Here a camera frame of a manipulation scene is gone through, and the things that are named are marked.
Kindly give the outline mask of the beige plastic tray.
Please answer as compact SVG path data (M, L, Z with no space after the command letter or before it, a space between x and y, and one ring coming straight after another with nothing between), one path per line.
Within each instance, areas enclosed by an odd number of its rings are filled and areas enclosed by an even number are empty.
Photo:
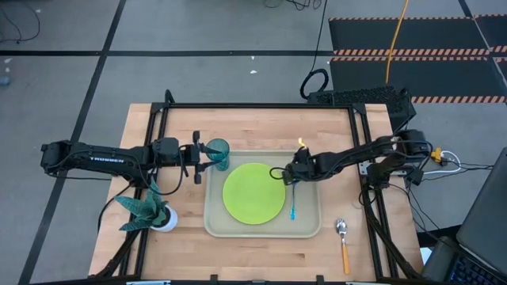
M299 182L295 189L296 219L290 219L292 186L286 186L285 203L281 212L261 225L247 225L234 219L223 204L223 184L228 175L246 163L282 166L292 159L286 150L236 150L229 154L230 164L225 171L213 167L208 170L204 203L204 227L218 238L311 238L321 228L321 204L314 183Z

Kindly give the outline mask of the green plant white pot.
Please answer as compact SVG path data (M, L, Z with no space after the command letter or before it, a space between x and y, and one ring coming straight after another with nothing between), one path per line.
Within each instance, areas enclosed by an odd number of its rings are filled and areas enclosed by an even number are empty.
M177 212L162 200L156 181L151 178L150 187L144 200L127 196L118 196L114 200L128 210L134 219L120 227L120 231L152 229L159 232L170 232L178 223Z

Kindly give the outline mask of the teal faceted plastic cup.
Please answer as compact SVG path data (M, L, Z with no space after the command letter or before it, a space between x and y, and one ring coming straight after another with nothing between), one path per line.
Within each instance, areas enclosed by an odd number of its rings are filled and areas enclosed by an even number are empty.
M230 146L224 139L212 139L206 145L209 152L207 157L215 162L215 167L219 171L225 171L229 168Z

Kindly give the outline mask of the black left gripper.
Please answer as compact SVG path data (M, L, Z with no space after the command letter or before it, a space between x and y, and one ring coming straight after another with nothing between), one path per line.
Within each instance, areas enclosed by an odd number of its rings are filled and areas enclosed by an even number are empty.
M205 171L206 168L210 166L214 166L216 164L215 161L209 161L200 163L200 152L204 154L222 154L223 152L220 150L215 150L207 147L204 143L200 143L200 132L193 132L193 143L186 144L182 147L181 155L183 162L181 163L181 167L183 169L183 174L188 177L189 172L187 170L188 167L192 166L194 168L194 176L193 180L195 184L201 184L201 172Z

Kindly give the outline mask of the black metal table frame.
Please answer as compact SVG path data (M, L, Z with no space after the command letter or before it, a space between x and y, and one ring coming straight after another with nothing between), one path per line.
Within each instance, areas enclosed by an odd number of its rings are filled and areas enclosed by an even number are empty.
M203 139L226 139L235 150L294 151L301 137L312 153L343 151L391 133L382 105L369 105L356 114L350 108L306 104L174 104L167 116L160 116L149 104L132 104L120 129L124 148L159 133L190 143L192 133L199 131ZM355 167L318 185L322 227L307 239L213 237L204 228L205 186L192 179L179 181L178 175L176 169L163 169L159 181L170 191L170 205L179 215L177 227L169 233L142 233L122 263L121 274L190 282L212 276L222 281L315 281L318 276L326 281L358 281L402 274L366 221ZM348 275L336 231L338 219L347 225Z

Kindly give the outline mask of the metal spoon orange handle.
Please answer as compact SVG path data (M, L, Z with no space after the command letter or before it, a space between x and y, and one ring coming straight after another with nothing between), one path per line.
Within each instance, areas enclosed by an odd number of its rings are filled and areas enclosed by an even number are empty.
M349 264L349 256L348 256L348 248L346 244L346 234L347 234L347 225L344 219L339 218L336 221L336 231L341 237L341 250L342 250L342 260L343 260L343 267L344 267L344 273L348 275L350 270L350 264Z

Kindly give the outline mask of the lime green plate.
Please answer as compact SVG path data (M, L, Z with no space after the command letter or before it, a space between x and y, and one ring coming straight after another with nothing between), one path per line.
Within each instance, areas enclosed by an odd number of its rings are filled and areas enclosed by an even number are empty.
M286 197L284 183L272 177L272 167L263 163L246 163L235 168L223 184L223 204L237 221L261 225L281 212Z

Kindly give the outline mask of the dark grey laptop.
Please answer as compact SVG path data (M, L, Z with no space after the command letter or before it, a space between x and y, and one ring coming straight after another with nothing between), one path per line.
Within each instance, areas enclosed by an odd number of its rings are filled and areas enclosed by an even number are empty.
M456 237L439 239L422 275L428 282L507 285L507 146Z

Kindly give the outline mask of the black hazard-striped floor mat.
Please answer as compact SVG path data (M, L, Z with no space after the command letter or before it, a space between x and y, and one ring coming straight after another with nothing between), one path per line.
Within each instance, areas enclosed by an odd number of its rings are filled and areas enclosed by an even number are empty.
M414 103L507 103L507 14L330 19L335 89L391 85Z

